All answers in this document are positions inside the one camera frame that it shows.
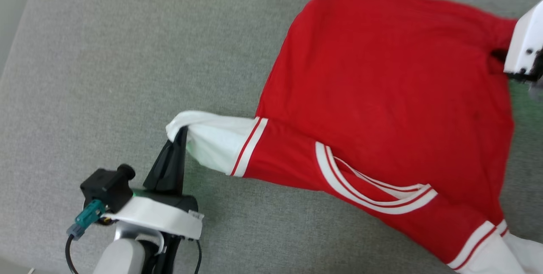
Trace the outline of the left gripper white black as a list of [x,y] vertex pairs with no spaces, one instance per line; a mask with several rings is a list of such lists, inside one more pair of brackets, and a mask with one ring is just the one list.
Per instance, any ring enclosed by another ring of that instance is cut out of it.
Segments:
[[[145,179],[145,189],[182,195],[188,127],[167,141]],[[203,214],[193,196],[136,191],[124,207],[103,218],[114,222],[114,241],[101,255],[103,274],[172,274],[182,241],[198,242]]]

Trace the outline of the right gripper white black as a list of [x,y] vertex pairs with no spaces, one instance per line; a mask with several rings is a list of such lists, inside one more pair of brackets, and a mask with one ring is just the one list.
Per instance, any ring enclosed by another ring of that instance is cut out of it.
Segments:
[[492,74],[509,79],[542,83],[543,2],[539,1],[517,20],[498,27],[498,43],[492,51]]

